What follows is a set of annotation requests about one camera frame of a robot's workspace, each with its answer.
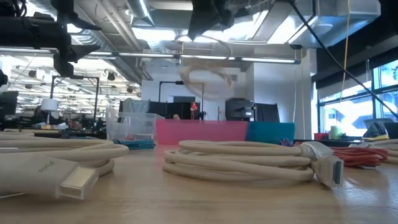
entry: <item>wooden table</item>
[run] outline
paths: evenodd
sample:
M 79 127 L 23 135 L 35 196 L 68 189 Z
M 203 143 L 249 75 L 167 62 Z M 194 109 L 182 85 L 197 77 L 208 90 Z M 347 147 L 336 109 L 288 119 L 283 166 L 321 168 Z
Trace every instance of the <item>wooden table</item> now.
M 0 200 L 0 223 L 398 223 L 398 166 L 346 169 L 344 186 L 221 183 L 162 171 L 163 149 L 131 151 L 85 201 Z

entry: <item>black monitor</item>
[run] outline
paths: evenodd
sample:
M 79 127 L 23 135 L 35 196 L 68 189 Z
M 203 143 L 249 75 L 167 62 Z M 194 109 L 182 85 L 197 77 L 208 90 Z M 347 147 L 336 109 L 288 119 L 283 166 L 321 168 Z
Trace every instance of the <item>black monitor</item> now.
M 17 111 L 17 91 L 5 91 L 0 94 L 0 115 L 13 115 Z

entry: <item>ductwork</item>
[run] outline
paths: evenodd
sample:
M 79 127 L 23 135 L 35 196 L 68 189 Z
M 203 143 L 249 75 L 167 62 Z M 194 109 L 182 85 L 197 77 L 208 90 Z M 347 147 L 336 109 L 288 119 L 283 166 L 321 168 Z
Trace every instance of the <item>ductwork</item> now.
M 39 8 L 43 13 L 50 14 L 53 17 L 57 16 L 57 11 L 51 6 L 50 0 L 30 0 L 30 3 L 34 4 L 37 8 Z M 85 13 L 80 9 L 80 7 L 75 3 L 75 11 L 79 15 Z M 82 35 L 87 35 L 89 38 L 85 39 L 83 44 L 95 44 L 101 46 L 100 51 L 117 51 L 114 46 L 112 46 L 109 41 L 106 39 L 104 35 L 100 35 L 98 31 L 92 30 L 83 30 L 81 32 Z M 113 65 L 118 69 L 118 72 L 123 75 L 128 81 L 141 83 L 142 78 L 136 73 L 140 71 L 135 71 L 130 65 L 128 65 L 123 59 L 120 57 L 116 57 L 115 60 L 105 60 L 109 64 Z
M 155 26 L 149 14 L 149 6 L 146 0 L 127 0 L 127 6 L 134 17 L 141 19 L 151 26 Z

